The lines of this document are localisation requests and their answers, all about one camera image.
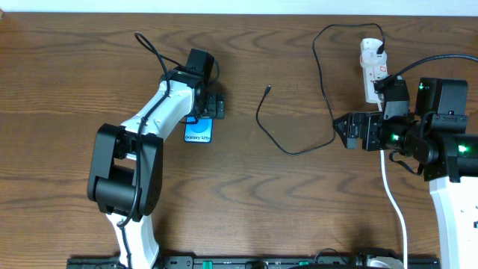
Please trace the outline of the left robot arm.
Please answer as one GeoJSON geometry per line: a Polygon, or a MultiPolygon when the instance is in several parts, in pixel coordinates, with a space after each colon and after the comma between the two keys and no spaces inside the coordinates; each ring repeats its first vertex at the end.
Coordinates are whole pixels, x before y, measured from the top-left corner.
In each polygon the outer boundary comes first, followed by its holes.
{"type": "Polygon", "coordinates": [[[158,266],[151,214],[161,195],[164,142],[178,124],[188,143],[211,141],[213,121],[225,116],[223,96],[208,90],[218,69],[207,51],[191,49],[186,64],[161,77],[157,93],[136,115],[96,133],[87,196],[114,227],[123,268],[158,266]]]}

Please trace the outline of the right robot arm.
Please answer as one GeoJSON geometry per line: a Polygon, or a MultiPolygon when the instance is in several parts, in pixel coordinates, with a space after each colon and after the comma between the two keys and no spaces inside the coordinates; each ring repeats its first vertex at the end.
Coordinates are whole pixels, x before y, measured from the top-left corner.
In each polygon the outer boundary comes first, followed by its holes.
{"type": "Polygon", "coordinates": [[[413,157],[429,184],[438,219],[443,268],[477,267],[477,136],[466,132],[468,83],[422,78],[415,109],[402,79],[384,90],[381,111],[349,112],[333,128],[348,149],[413,157]]]}

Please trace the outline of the blue Galaxy smartphone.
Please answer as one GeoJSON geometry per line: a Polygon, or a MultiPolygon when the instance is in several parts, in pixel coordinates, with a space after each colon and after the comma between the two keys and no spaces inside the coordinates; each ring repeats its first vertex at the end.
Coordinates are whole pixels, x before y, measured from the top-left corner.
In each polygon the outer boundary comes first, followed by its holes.
{"type": "Polygon", "coordinates": [[[213,120],[211,118],[187,117],[184,129],[184,141],[187,143],[210,143],[213,120]]]}

